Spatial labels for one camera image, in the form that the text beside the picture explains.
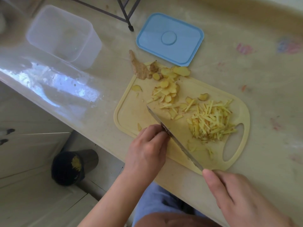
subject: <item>kitchen knife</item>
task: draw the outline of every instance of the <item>kitchen knife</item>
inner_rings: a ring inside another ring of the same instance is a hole
[[[170,130],[162,123],[161,119],[149,108],[147,109],[155,120],[163,127],[163,129],[169,134],[169,136],[176,142],[176,144],[181,148],[181,150],[186,154],[186,156],[199,168],[200,171],[203,170],[201,164],[191,155],[191,153],[178,141],[178,139],[170,132]]]

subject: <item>plastic lid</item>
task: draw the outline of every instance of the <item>plastic lid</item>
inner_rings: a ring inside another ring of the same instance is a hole
[[[139,48],[179,66],[188,66],[204,33],[201,29],[162,13],[150,15],[136,43]]]

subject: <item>person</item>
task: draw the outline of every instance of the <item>person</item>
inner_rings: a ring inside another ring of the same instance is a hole
[[[184,202],[153,183],[169,139],[160,125],[143,129],[129,147],[124,170],[78,227],[123,227],[137,203],[135,227],[220,226],[196,210],[185,213]],[[231,227],[297,226],[243,175],[207,169],[202,174]]]

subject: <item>countertop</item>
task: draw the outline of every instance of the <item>countertop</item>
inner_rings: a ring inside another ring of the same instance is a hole
[[[100,0],[89,0],[91,3]],[[118,12],[115,0],[104,8]],[[142,62],[157,59],[136,46],[147,17],[163,12],[204,30],[192,77],[242,99],[251,114],[247,145],[230,172],[244,174],[282,212],[303,225],[302,39],[203,6],[198,0],[142,0],[127,24],[70,0],[47,0],[92,22],[103,42],[95,63],[80,72],[31,46],[29,22],[14,17],[0,36],[0,80],[120,160],[132,138],[119,131],[114,110],[133,71],[132,49]],[[167,159],[161,186],[227,226],[203,177]]]

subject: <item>black trash can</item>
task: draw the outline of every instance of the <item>black trash can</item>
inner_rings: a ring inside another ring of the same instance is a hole
[[[60,152],[51,165],[51,177],[59,185],[71,186],[84,179],[98,162],[98,154],[92,149]]]

